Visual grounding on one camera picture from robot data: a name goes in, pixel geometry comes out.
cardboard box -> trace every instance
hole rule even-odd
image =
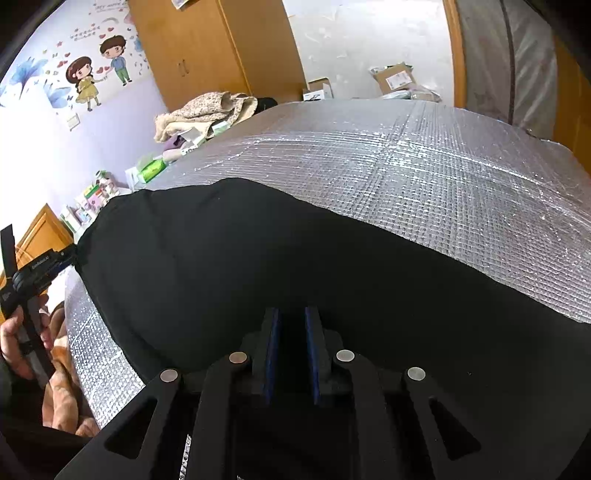
[[[308,83],[308,91],[304,91],[304,101],[325,100],[333,98],[332,87],[328,78],[312,80]]]
[[[402,90],[410,83],[415,83],[413,74],[405,63],[398,63],[381,72],[375,73],[374,78],[384,95]]]

metal pin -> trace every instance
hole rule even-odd
[[[416,380],[417,382],[423,380],[427,375],[425,373],[425,370],[423,370],[421,367],[411,367],[408,369],[407,374],[409,378],[411,378],[412,380]]]
[[[248,355],[244,352],[234,352],[230,354],[230,361],[233,364],[243,364],[248,359]]]
[[[341,362],[350,362],[355,358],[355,354],[351,350],[339,350],[336,354],[336,359]]]
[[[166,383],[174,382],[178,378],[178,372],[169,368],[160,374],[160,380]]]

wooden wardrobe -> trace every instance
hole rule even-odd
[[[301,100],[306,80],[281,0],[128,0],[170,111],[206,92]]]

silver reflective mat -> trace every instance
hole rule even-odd
[[[560,145],[430,102],[291,103],[232,127],[149,188],[226,177],[384,228],[591,322],[591,180]],[[142,384],[77,275],[66,313],[80,381],[104,425]]]

folded blanket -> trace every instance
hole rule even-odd
[[[253,116],[257,100],[244,93],[209,92],[194,98],[184,107],[156,117],[156,142],[166,142],[173,135],[197,128],[206,137],[211,137],[211,126],[226,121],[229,126]]]

